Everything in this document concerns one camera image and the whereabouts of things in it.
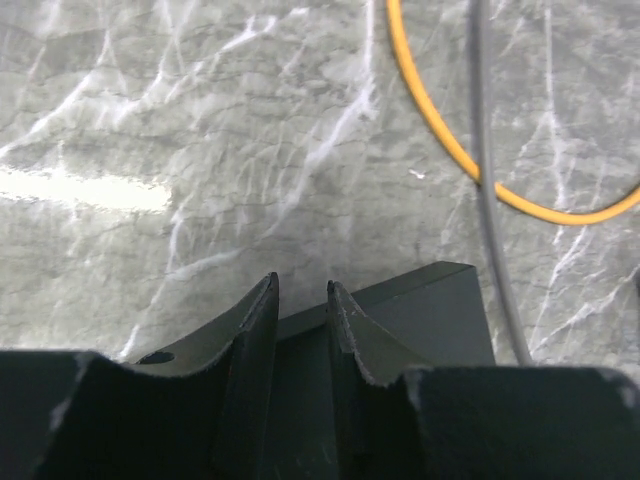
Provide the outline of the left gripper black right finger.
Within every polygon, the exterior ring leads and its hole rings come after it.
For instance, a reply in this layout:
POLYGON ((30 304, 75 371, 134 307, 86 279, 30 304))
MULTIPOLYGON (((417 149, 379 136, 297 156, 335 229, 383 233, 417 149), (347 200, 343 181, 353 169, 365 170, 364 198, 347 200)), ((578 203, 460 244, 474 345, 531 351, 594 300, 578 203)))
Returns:
POLYGON ((635 479, 639 388, 604 367, 436 367, 327 288, 342 479, 635 479))

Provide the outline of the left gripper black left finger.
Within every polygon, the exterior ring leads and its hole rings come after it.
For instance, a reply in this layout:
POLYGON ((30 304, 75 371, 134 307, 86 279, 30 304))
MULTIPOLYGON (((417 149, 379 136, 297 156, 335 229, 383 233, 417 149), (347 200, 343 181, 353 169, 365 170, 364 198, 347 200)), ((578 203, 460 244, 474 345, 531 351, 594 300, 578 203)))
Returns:
POLYGON ((272 273, 134 363, 94 351, 3 351, 2 477, 257 478, 278 313, 272 273))

